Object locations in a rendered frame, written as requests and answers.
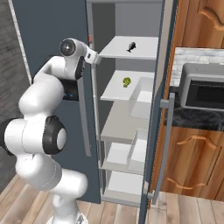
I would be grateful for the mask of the dark blue appliance door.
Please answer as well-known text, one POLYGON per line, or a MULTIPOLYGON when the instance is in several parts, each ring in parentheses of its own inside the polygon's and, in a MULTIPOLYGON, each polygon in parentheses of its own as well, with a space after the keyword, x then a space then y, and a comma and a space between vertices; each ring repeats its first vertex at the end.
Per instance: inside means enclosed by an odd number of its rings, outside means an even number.
MULTIPOLYGON (((12 3, 31 75, 36 74, 47 57, 60 53, 63 39, 88 42, 86 0, 12 0, 12 3)), ((80 104, 63 101, 55 115, 66 127, 66 147, 52 158, 64 169, 85 174, 88 187, 81 199, 99 203, 101 191, 90 66, 85 66, 83 78, 91 155, 86 155, 83 142, 80 104)))
POLYGON ((176 12, 179 0, 163 0, 162 13, 159 27, 157 44, 157 59, 155 77, 153 82, 152 103, 150 106, 150 123, 147 138, 145 164, 143 170, 143 186, 140 203, 138 224, 145 223, 147 206, 151 201, 147 194, 152 193, 153 174, 155 173, 156 150, 158 146, 158 133, 161 122, 162 111, 167 112, 166 108, 160 107, 162 99, 165 97, 165 82, 172 49, 173 30, 175 26, 176 12))

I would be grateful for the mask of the grey freezer shelf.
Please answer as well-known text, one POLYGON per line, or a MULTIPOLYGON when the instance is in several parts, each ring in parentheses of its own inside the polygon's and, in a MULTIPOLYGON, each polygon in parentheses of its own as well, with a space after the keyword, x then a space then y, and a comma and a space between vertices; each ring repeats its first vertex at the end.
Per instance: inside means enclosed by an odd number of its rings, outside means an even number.
POLYGON ((129 115, 126 101, 115 101, 101 132, 101 140, 121 144, 131 144, 137 129, 147 130, 149 121, 129 115))

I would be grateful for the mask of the wooden base cupboard door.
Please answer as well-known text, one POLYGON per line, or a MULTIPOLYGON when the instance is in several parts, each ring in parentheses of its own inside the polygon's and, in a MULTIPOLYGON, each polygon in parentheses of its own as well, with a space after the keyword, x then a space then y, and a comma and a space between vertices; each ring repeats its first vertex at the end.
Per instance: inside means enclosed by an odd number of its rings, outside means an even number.
POLYGON ((224 200, 224 132, 172 127, 160 190, 224 200))

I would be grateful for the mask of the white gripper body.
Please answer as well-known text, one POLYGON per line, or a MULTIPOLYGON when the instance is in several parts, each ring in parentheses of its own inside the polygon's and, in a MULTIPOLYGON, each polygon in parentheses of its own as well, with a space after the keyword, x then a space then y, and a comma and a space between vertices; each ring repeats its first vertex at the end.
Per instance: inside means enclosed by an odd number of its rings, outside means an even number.
POLYGON ((90 65, 99 65, 102 58, 93 49, 88 48, 84 59, 90 65))

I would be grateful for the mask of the black frozen fish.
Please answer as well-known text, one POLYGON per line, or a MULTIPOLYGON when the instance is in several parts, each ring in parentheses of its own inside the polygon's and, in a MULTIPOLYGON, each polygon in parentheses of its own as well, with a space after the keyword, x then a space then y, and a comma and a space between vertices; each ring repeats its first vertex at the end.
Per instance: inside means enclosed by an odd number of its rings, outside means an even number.
POLYGON ((137 46, 136 46, 136 43, 135 42, 131 42, 129 44, 129 48, 127 49, 127 52, 131 52, 133 49, 135 49, 137 46))

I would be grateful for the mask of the grey fridge freezer cabinet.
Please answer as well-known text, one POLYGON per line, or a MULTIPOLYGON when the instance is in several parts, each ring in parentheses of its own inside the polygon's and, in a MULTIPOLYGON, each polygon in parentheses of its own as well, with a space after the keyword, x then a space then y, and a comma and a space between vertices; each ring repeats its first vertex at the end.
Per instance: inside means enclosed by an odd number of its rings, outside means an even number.
MULTIPOLYGON (((102 49, 114 36, 158 37, 162 2, 163 0, 87 0, 91 47, 100 55, 102 49)), ((112 172, 137 174, 142 175, 143 178, 144 174, 130 170, 128 161, 127 164, 107 161, 109 148, 114 142, 101 140, 102 129, 114 102, 127 102, 130 115, 130 99, 128 101, 103 101, 101 96, 115 70, 149 72, 154 73, 155 77, 156 59, 101 57, 101 64, 92 68, 95 126, 101 174, 101 199, 104 201, 138 207, 142 193, 135 195, 110 191, 108 189, 109 179, 112 172)))

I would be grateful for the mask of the wooden wall cupboard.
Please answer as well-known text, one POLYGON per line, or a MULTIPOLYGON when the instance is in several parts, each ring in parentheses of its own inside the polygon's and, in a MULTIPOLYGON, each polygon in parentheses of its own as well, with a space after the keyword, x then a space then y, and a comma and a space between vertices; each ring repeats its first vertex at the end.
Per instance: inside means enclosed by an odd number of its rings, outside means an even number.
POLYGON ((224 48, 224 0, 178 0, 175 46, 224 48))

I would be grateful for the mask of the white freezer shelf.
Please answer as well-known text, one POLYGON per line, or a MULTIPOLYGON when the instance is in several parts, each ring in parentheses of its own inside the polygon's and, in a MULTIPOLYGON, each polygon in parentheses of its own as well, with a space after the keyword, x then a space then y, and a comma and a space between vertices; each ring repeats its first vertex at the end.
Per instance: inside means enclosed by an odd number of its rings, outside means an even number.
POLYGON ((101 100, 128 101, 142 77, 153 79, 154 73, 115 70, 101 96, 101 100), (130 78, 131 80, 131 83, 127 87, 123 86, 124 78, 130 78))
POLYGON ((102 49, 102 58, 154 60, 157 57, 158 37, 114 36, 102 49), (129 44, 136 43, 136 48, 127 52, 129 44))

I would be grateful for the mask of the translucent white door bin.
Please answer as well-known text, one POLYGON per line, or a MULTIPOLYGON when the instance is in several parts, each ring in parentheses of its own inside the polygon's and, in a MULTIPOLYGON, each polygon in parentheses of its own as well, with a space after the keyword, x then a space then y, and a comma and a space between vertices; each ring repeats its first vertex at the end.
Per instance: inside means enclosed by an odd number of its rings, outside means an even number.
POLYGON ((129 100, 129 114, 132 117, 150 119, 153 79, 142 77, 129 100))
POLYGON ((128 168, 138 174, 144 173, 147 137, 147 129, 138 129, 136 131, 127 158, 128 168))

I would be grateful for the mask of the grey microwave oven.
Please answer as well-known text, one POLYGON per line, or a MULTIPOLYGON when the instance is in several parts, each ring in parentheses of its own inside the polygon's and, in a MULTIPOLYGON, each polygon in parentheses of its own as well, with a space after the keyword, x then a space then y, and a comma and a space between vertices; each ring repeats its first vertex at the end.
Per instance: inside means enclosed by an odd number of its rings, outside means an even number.
POLYGON ((224 65, 185 63, 178 96, 182 108, 224 112, 224 65))

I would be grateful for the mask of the white freezer drawer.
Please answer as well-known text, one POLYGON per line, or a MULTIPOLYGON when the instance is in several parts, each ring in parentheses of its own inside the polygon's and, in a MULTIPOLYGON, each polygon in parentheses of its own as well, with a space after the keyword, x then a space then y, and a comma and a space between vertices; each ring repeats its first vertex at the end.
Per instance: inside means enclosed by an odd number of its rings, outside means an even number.
POLYGON ((142 192, 143 176, 119 171, 112 171, 108 189, 119 193, 140 195, 142 192))
POLYGON ((110 163, 126 165, 129 152, 130 152, 129 144, 112 143, 108 151, 107 161, 110 163))

